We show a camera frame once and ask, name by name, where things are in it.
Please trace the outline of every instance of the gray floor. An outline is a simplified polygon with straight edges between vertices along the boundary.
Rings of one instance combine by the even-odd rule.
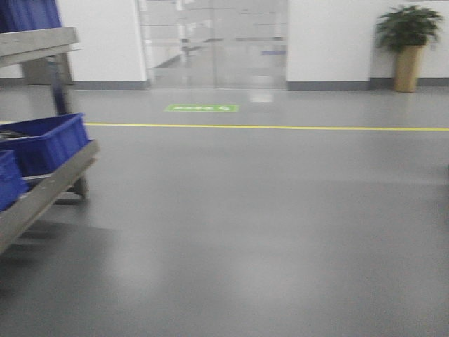
[[[74,96],[95,122],[449,127],[449,88]],[[2,88],[1,119],[52,115],[48,98]],[[88,131],[90,199],[0,259],[2,336],[448,336],[449,132]]]

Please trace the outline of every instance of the metal shelf cart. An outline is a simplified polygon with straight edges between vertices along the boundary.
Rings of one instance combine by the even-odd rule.
[[[78,42],[73,27],[41,29],[0,34],[0,68],[45,58],[51,73],[51,89],[59,115],[72,113],[66,83],[69,69],[62,66],[62,58]],[[10,208],[0,212],[0,253],[19,237],[50,207],[63,192],[86,197],[85,170],[95,161],[98,144],[92,140],[69,161],[44,177],[28,182],[34,187],[21,196]]]

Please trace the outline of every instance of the glass wall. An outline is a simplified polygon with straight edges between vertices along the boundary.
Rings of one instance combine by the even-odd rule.
[[[140,0],[159,88],[283,88],[287,0]]]

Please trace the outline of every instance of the plant pot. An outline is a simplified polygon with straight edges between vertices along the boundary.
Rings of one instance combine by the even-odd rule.
[[[414,93],[420,73],[425,46],[406,46],[396,58],[394,90],[400,93]]]

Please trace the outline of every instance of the gray baseboard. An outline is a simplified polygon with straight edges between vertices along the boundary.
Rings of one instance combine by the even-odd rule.
[[[149,81],[144,82],[74,82],[76,90],[145,90]]]
[[[356,91],[368,90],[369,81],[287,82],[290,91]]]
[[[418,79],[418,86],[449,86],[449,78],[422,78]]]
[[[25,79],[0,79],[0,86],[22,86]]]
[[[370,90],[391,89],[391,88],[393,88],[393,79],[392,78],[373,77],[370,80]]]
[[[372,78],[370,80],[370,89],[391,89],[394,80],[392,78]],[[449,78],[421,78],[418,79],[418,86],[449,86]]]

